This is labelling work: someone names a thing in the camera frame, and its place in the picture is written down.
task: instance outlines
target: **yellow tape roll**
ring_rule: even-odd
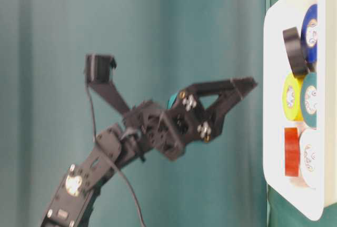
[[[303,121],[300,104],[302,84],[303,78],[295,78],[292,73],[284,82],[282,105],[285,117],[290,121]]]

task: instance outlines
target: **cable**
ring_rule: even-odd
[[[95,122],[95,112],[94,112],[94,104],[93,104],[93,100],[91,98],[91,94],[90,94],[90,91],[89,91],[89,86],[88,86],[88,83],[86,82],[85,83],[85,90],[86,90],[86,93],[87,93],[87,96],[89,98],[89,101],[90,101],[90,108],[91,108],[91,116],[92,116],[92,120],[93,120],[93,133],[94,133],[94,142],[95,144],[98,146],[98,148],[102,151],[103,153],[103,158],[105,158],[105,160],[107,161],[107,163],[112,167],[112,169],[117,172],[121,177],[122,179],[125,181],[125,183],[127,184],[131,194],[132,194],[132,197],[133,197],[133,200],[136,204],[136,208],[137,208],[137,212],[138,212],[138,217],[139,217],[139,220],[141,222],[141,227],[146,227],[145,223],[144,223],[144,219],[143,219],[143,215],[142,215],[142,211],[141,211],[141,207],[139,205],[139,202],[138,202],[138,199],[136,197],[136,194],[130,184],[130,182],[128,181],[127,177],[124,175],[124,173],[116,166],[116,164],[105,154],[105,152],[103,152],[103,150],[101,149],[101,147],[97,144],[97,141],[96,141],[96,122]]]

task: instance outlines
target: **white tray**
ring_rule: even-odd
[[[318,180],[316,189],[300,177],[284,175],[284,128],[307,128],[304,122],[288,121],[283,113],[282,91],[291,69],[282,31],[297,27],[318,4],[317,134]],[[268,184],[310,220],[318,220],[325,206],[337,202],[337,0],[279,0],[267,12],[263,49],[263,170]]]

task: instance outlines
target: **white tape roll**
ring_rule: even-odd
[[[319,137],[316,130],[306,129],[300,137],[300,169],[306,184],[315,189],[318,184],[318,159],[316,149],[319,147]]]

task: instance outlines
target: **blue tape roll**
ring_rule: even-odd
[[[308,63],[317,61],[317,42],[317,4],[313,4],[305,14],[301,30],[301,44]]]

